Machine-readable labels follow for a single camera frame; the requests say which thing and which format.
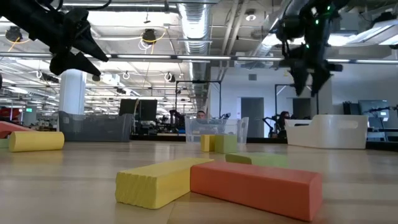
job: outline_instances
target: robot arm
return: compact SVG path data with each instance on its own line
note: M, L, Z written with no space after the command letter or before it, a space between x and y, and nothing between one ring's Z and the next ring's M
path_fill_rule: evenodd
M292 0L286 10L298 1ZM303 92L309 74L313 79L311 95L315 96L331 77L330 71L343 70L342 65L328 63L325 53L329 47L331 22L340 16L338 11L348 2L349 0L309 0L297 14L284 13L279 21L276 36L282 42L284 56L279 66L290 67L297 95ZM304 37L305 43L290 49L288 41L301 37Z
M108 61L91 36L90 23L87 21L88 10L72 9L64 14L54 9L51 2L52 0L1 0L0 17L4 16L24 29L30 39L39 39L50 47L50 52L54 55L50 71L55 75L75 68L100 76L101 72L81 53ZM76 55L71 53L72 47L81 52Z

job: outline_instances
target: red block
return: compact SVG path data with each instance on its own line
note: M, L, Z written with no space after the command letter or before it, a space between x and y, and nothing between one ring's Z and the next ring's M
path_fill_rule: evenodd
M191 191L310 222L322 204L322 177L303 170L215 161L191 168Z
M29 128L25 128L16 124L0 121L0 139L4 139L7 135L14 131L34 131Z

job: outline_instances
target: ceiling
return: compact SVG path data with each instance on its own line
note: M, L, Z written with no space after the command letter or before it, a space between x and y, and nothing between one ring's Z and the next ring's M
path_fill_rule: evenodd
M148 2L148 1L113 1L113 2ZM351 1L350 6L361 6L365 1ZM368 1L368 6L383 7L396 1ZM277 12L281 1L275 0L255 0L249 1L247 9L255 9L256 19L254 21L242 20L239 27L238 39L234 42L232 53L235 52L249 52L254 50L262 41L262 26L267 15ZM211 5L211 35L210 35L210 54L221 55L224 35L227 30L227 23L230 19L230 12L233 6L233 1L222 0L218 4ZM98 12L91 11L88 17L91 23L91 31L97 44L104 50L106 54L164 54L164 55L183 55L185 54L185 45L181 20L178 14L163 13L163 12ZM0 19L0 52L49 52L49 48L41 43L39 40L28 41L24 44L16 44L9 42L4 34L13 24L5 18ZM141 35L145 29L154 29L157 38L163 37L156 42L152 47L142 50ZM28 34L22 31L22 42L28 40ZM330 50L331 57L341 58L369 58L369 51L364 47L362 50L356 50L352 47L346 50L343 47L335 47ZM386 57L386 54L391 53L387 47L377 47L380 50L373 50L373 52L381 52L377 58ZM274 47L271 51L275 56L280 55L280 49ZM157 97L159 99L159 113L167 113L174 105L175 83L169 83L165 80L165 74L171 73L175 75L176 80L189 80L189 62L180 63L165 63L165 62L94 62L94 64L106 75L113 75L114 80L118 81L115 84L109 83L106 80L101 82L93 82L91 75L87 76L86 89L86 112L93 111L101 113L117 113L119 101L126 97ZM10 106L11 103L15 105L38 105L41 107L41 113L50 114L57 110L57 99L59 97L59 86L46 87L51 83L44 82L38 78L41 72L49 72L48 60L23 60L21 58L2 58L0 59L0 69L3 75L4 84L15 85L34 85L30 87L21 87L24 91L15 91L15 89L3 88L2 101L0 105ZM212 68L211 73L213 79L217 76L220 68ZM227 72L226 75L233 76L236 69ZM244 73L250 71L240 68ZM258 73L268 73L269 69L263 69ZM95 86L111 86L119 85L137 87L128 95L121 95L116 93L114 88L95 88ZM156 90L148 90L148 87L156 87ZM186 113L194 113L197 108L195 106L195 97L193 87L187 84L179 84L182 89L179 99L184 99L185 102L179 102L178 105L185 105ZM13 100L14 98L22 98L22 100Z

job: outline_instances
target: yellow block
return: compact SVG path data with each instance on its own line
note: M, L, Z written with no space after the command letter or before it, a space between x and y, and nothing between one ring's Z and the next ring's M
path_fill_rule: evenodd
M200 137L200 147L202 152L214 152L215 135L202 134Z
M60 150L64 138L61 132L15 131L9 138L10 152Z
M190 191L191 166L212 159L185 158L118 172L117 202L156 209Z

